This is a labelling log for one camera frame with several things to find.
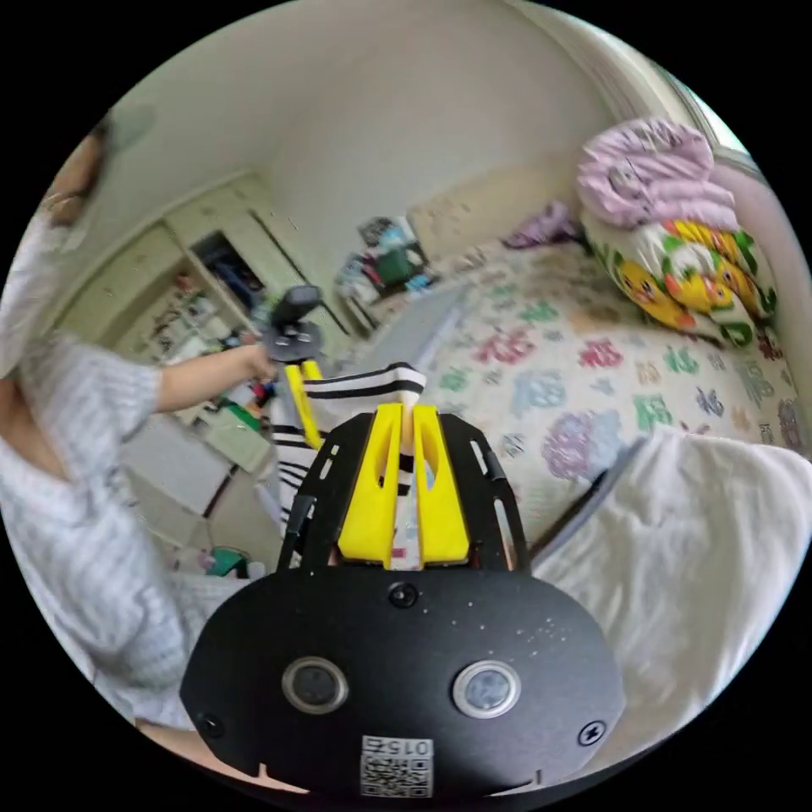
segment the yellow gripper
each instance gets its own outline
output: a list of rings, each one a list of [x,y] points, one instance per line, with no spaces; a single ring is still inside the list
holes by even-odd
[[[469,536],[437,410],[418,405],[411,417],[421,565],[465,562]],[[338,549],[349,561],[392,567],[402,432],[403,406],[379,406],[338,539]]]

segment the clothes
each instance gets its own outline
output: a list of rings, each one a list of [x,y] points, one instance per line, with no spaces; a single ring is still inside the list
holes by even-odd
[[[738,231],[733,195],[709,181],[712,168],[711,146],[697,129],[640,118],[584,147],[577,190],[587,211],[618,228],[692,220]]]
[[[191,729],[178,689],[206,619],[246,582],[169,573],[134,510],[120,450],[154,410],[157,369],[54,334],[19,382],[70,482],[0,440],[9,542],[54,635],[131,721]]]
[[[730,683],[810,536],[812,464],[787,449],[658,427],[620,455],[533,567],[601,625],[623,670],[626,710],[584,773],[659,743]]]
[[[513,233],[502,239],[506,248],[532,248],[577,239],[581,227],[560,200],[554,200],[541,214],[525,220]]]
[[[0,378],[18,364],[37,320],[66,282],[58,250],[68,233],[38,214],[19,244],[0,296]]]
[[[424,387],[425,377],[408,364],[391,364],[385,370],[304,382],[311,413],[322,436],[356,414],[374,411],[379,403],[402,403],[406,414],[411,414]],[[278,454],[276,477],[284,534],[290,506],[315,460],[316,450],[305,441],[301,420],[293,402],[286,397],[283,378],[278,389],[280,397],[272,402],[271,420]],[[409,509],[405,497],[409,494],[413,470],[414,449],[407,436],[400,455],[398,516]],[[420,551],[413,544],[400,546],[397,542],[392,560],[397,569],[414,568],[420,563]]]
[[[615,284],[665,326],[748,347],[776,309],[769,262],[744,231],[695,222],[614,228],[583,214],[587,239]]]

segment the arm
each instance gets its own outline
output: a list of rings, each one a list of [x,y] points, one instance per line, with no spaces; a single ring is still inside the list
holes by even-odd
[[[277,368],[260,343],[193,358],[162,370],[156,411],[190,409],[251,378],[276,377]]]
[[[163,748],[175,753],[175,755],[192,761],[198,766],[205,767],[207,770],[219,772],[224,776],[236,778],[239,781],[257,784],[260,787],[288,790],[291,793],[306,792],[304,789],[292,787],[290,784],[285,784],[281,781],[277,781],[275,778],[271,778],[266,774],[265,766],[261,767],[260,775],[257,777],[246,776],[239,770],[235,770],[233,767],[223,764],[223,762],[206,747],[206,743],[195,730],[175,730],[171,727],[158,727],[146,722],[136,722],[135,726],[156,744],[160,744]]]

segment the person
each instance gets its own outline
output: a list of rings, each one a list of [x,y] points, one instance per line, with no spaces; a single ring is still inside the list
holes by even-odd
[[[153,368],[59,332],[35,336],[63,281],[58,246],[98,185],[109,135],[95,128],[55,178],[0,299],[0,509],[30,593],[99,693],[164,746],[235,774],[208,753],[178,689],[206,619],[244,582],[167,570],[121,452],[151,414],[276,370],[261,343]]]

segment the sticker label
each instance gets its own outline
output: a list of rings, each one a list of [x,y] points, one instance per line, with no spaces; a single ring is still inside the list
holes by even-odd
[[[361,795],[371,798],[430,798],[433,792],[432,739],[362,737]]]

